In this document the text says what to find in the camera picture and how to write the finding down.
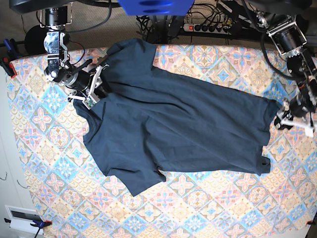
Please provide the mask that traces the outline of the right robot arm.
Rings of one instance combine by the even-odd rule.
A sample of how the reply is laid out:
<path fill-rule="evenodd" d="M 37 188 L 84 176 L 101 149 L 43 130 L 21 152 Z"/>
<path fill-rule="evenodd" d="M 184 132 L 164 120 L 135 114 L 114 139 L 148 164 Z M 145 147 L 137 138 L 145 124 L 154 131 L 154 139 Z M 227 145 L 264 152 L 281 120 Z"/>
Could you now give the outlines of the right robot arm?
<path fill-rule="evenodd" d="M 98 65 L 86 72 L 84 69 L 92 64 L 92 59 L 81 65 L 79 62 L 70 62 L 67 45 L 71 40 L 65 32 L 66 25 L 72 23 L 69 6 L 71 4 L 47 8 L 36 14 L 40 26 L 48 29 L 44 39 L 48 66 L 44 73 L 47 80 L 70 91 L 69 101 L 76 99 L 91 108 L 110 92 L 110 87 L 101 78 L 101 72 L 107 64 Z"/>

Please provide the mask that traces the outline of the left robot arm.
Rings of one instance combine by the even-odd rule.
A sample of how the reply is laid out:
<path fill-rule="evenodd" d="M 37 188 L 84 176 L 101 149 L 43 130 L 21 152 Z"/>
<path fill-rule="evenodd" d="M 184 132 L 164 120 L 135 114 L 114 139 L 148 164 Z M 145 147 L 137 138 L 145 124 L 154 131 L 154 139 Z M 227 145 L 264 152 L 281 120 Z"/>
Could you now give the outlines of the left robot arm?
<path fill-rule="evenodd" d="M 295 81 L 299 89 L 292 100 L 283 100 L 282 108 L 274 120 L 275 127 L 283 130 L 297 126 L 314 131 L 317 127 L 312 117 L 317 110 L 317 68 L 305 48 L 307 39 L 297 25 L 296 16 L 257 11 L 257 19 L 265 30 L 260 39 L 265 61 L 275 73 Z M 279 55 L 285 57 L 290 76 L 269 61 L 264 46 L 265 36 L 272 40 Z"/>

